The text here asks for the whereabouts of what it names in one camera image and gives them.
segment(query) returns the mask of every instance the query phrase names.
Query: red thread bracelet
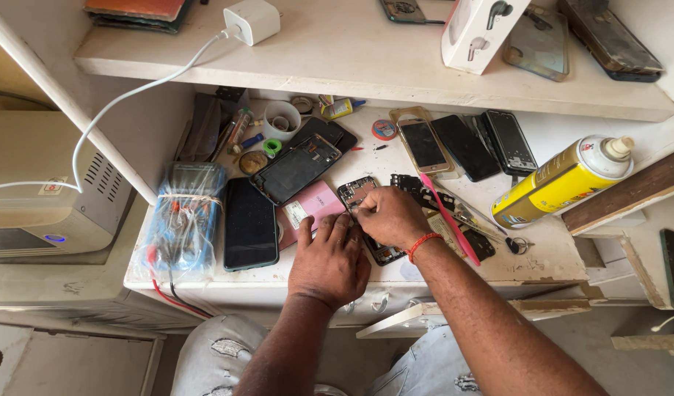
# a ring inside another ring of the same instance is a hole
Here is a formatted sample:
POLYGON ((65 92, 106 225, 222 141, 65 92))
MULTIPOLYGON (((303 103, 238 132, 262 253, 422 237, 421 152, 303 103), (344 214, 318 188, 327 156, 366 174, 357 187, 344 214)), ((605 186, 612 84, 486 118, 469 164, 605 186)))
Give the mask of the red thread bracelet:
POLYGON ((422 238, 418 239, 418 241, 413 244, 412 249, 405 251, 408 254, 408 259, 410 260, 411 263, 413 262, 413 253, 415 253, 415 249, 417 249, 420 245, 423 244, 423 242, 425 242, 427 239, 430 239, 430 238, 440 238, 442 240, 445 240, 445 237, 441 236, 437 232, 432 232, 432 233, 430 233, 428 235, 425 235, 422 238))

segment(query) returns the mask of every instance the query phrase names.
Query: yellow spray can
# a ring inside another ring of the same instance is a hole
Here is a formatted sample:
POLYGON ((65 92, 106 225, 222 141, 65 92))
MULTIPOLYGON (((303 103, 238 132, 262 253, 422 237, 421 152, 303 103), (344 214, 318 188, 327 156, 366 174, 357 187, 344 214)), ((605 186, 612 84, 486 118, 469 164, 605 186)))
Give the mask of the yellow spray can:
POLYGON ((508 229, 527 226, 610 187, 633 170, 629 136, 579 139, 496 199, 491 214, 508 229))

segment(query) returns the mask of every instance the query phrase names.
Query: man's left hand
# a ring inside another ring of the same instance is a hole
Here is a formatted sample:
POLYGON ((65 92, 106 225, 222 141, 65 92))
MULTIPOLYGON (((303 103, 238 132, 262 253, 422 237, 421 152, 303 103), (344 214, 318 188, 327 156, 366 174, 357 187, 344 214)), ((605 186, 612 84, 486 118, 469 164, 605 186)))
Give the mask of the man's left hand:
POLYGON ((361 227, 349 227, 351 217, 325 217, 312 238, 315 219, 300 223, 297 253, 288 278, 288 296, 315 298, 336 312, 364 294, 371 263, 361 250, 361 227))

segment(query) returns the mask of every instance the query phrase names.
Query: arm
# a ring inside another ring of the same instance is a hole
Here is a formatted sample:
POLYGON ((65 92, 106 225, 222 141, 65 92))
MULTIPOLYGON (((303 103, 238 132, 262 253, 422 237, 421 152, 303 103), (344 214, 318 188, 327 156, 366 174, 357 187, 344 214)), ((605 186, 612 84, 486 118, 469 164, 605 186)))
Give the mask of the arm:
MULTIPOLYGON (((432 232, 418 204, 396 187, 372 191, 356 215, 371 237, 401 249, 432 232)), ((606 395, 444 241, 426 240, 413 260, 484 394, 606 395)))
POLYGON ((314 219, 300 223, 288 297, 235 396, 313 395, 327 324, 337 309, 364 293, 371 274, 371 263, 361 252, 361 228, 349 229, 350 220, 346 213, 324 218, 314 240, 314 219))

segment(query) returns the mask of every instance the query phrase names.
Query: ripped jeans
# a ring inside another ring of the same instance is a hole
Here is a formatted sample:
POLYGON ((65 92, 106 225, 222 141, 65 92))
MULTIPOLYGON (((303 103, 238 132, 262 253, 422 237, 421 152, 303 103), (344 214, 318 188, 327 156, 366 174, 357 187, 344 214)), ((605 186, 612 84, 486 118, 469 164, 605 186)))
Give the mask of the ripped jeans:
MULTIPOLYGON (((171 396, 231 396, 268 333, 243 315, 220 315, 205 321, 183 345, 171 396)), ((480 394, 452 331, 442 326, 417 340, 364 396, 480 394)))

